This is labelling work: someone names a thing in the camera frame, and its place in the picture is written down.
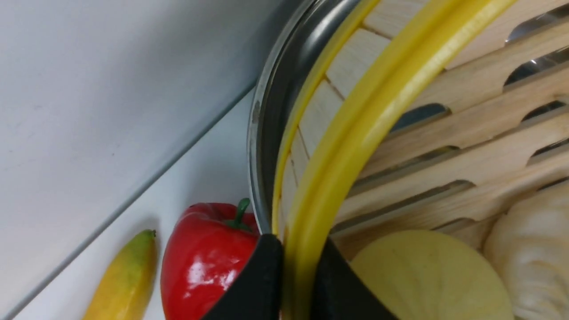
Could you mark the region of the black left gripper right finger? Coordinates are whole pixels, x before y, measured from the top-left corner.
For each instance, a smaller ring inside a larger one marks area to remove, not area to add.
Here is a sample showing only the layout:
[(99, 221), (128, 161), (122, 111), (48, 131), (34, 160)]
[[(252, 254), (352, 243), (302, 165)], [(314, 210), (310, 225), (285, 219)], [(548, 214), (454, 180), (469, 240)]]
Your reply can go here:
[(395, 320), (327, 239), (313, 287), (312, 320)]

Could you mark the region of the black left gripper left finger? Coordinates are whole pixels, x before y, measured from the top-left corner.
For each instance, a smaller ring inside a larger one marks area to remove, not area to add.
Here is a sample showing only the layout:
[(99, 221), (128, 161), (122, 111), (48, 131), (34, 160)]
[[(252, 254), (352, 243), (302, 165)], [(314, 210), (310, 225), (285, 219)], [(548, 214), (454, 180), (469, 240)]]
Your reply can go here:
[(282, 271), (282, 243), (263, 234), (239, 276), (202, 319), (278, 320)]

